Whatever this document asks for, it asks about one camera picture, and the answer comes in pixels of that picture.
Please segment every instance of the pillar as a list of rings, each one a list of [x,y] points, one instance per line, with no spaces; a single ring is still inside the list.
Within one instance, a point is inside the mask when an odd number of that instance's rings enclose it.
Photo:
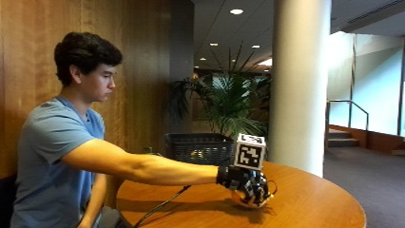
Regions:
[[[331,0],[274,1],[267,158],[322,176]]]

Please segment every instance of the dark hair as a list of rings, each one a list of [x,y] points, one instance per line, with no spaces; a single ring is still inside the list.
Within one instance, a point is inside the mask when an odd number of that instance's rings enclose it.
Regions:
[[[54,63],[62,86],[69,86],[71,82],[70,65],[89,74],[99,64],[115,66],[121,62],[119,50],[107,40],[89,32],[69,32],[54,47]]]

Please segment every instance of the chair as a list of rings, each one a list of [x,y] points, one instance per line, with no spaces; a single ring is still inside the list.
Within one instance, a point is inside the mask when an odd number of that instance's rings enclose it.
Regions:
[[[0,227],[10,227],[13,214],[16,174],[0,180]]]

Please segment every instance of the outstretched arm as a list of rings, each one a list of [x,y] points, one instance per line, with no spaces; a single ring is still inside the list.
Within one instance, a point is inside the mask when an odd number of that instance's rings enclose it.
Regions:
[[[215,183],[217,167],[166,158],[126,153],[118,146],[94,139],[62,156],[69,165],[125,180],[154,185],[195,185]]]

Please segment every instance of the stair railing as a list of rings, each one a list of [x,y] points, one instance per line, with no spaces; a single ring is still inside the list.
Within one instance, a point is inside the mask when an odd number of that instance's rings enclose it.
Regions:
[[[367,116],[369,115],[367,115],[367,112],[351,100],[327,100],[327,102],[326,102],[325,147],[327,148],[330,103],[349,103],[350,104],[347,127],[351,126],[351,105],[355,105],[358,107],[358,109],[366,114],[366,148],[367,148]]]

